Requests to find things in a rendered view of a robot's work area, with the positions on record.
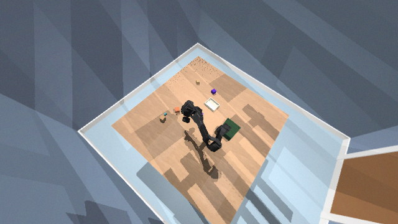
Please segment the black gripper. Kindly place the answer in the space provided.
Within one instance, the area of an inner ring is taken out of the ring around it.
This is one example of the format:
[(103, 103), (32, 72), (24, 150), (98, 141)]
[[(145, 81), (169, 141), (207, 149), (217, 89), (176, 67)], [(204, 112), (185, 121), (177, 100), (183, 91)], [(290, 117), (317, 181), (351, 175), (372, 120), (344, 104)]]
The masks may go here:
[[(194, 102), (192, 102), (192, 101), (190, 101), (190, 100), (187, 100), (187, 102), (189, 102), (189, 103), (191, 103), (191, 104), (194, 104)], [(186, 123), (189, 123), (190, 122), (190, 115), (189, 114), (184, 114), (184, 117), (183, 117), (183, 119), (182, 119), (182, 121), (183, 122), (186, 122)]]

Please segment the white shallow tray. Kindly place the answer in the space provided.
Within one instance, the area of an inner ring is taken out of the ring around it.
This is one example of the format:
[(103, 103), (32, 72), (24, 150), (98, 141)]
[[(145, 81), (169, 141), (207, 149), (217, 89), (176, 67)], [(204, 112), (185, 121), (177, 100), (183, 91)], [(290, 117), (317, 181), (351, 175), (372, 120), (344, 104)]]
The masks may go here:
[(205, 104), (210, 110), (215, 111), (220, 104), (217, 103), (214, 99), (212, 99), (211, 97), (205, 102)]

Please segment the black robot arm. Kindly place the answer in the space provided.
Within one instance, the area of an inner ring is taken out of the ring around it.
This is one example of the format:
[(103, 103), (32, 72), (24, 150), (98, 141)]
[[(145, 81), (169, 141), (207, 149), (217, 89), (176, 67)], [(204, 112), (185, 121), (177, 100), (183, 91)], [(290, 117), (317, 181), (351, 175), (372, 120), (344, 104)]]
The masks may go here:
[[(197, 126), (200, 130), (200, 133), (202, 135), (202, 140), (206, 143), (206, 146), (210, 151), (215, 152), (222, 147), (221, 139), (222, 139), (223, 135), (226, 134), (231, 129), (231, 127), (228, 124), (225, 123), (225, 124), (219, 126), (216, 129), (217, 135), (214, 138), (208, 134), (208, 131), (203, 122), (202, 109), (200, 109), (198, 106), (194, 106), (193, 104), (186, 101), (181, 108), (181, 114), (189, 114), (190, 115), (192, 120), (197, 124)], [(194, 115), (192, 115), (192, 114), (194, 114)], [(213, 141), (210, 145), (208, 144), (209, 140)]]

